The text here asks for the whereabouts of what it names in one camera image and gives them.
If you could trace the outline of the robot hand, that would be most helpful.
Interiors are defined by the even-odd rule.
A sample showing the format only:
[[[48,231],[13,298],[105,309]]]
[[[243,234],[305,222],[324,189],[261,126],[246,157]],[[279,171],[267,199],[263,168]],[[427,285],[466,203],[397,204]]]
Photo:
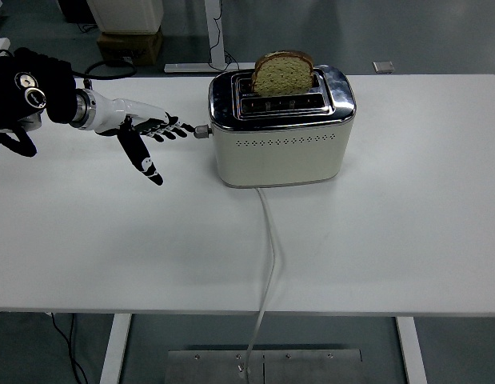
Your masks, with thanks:
[[[151,182],[162,185],[163,178],[142,138],[159,142],[184,138],[194,132],[194,127],[161,107],[124,98],[110,100],[94,91],[91,95],[96,110],[90,129],[102,136],[115,136],[134,168]]]

